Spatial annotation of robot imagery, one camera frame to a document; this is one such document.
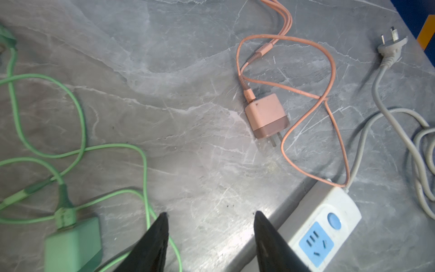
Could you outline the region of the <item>pink charger adapter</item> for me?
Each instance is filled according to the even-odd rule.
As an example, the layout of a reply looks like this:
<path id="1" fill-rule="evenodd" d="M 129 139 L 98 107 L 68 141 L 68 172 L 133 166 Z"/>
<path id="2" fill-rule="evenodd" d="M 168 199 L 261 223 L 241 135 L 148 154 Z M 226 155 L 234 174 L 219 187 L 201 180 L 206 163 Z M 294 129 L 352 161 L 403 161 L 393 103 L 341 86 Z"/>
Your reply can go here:
<path id="1" fill-rule="evenodd" d="M 276 94 L 249 103 L 245 113 L 257 139 L 271 137 L 290 125 L 290 120 Z"/>

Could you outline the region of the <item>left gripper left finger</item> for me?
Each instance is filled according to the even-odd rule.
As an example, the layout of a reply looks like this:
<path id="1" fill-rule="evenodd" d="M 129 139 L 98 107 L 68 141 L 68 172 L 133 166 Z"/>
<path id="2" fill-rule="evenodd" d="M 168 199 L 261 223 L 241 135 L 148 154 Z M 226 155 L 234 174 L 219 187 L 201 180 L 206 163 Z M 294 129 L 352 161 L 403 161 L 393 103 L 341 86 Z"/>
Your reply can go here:
<path id="1" fill-rule="evenodd" d="M 161 213 L 116 272 L 163 272 L 169 240 L 168 214 Z"/>

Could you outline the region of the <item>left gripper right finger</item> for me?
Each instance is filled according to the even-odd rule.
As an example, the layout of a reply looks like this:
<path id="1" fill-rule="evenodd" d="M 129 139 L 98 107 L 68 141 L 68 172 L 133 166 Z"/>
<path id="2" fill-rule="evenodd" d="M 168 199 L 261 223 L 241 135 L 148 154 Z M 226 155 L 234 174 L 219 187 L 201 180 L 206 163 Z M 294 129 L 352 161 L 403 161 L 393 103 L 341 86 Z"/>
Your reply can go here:
<path id="1" fill-rule="evenodd" d="M 255 213 L 254 235 L 260 272 L 309 271 L 261 211 Z"/>

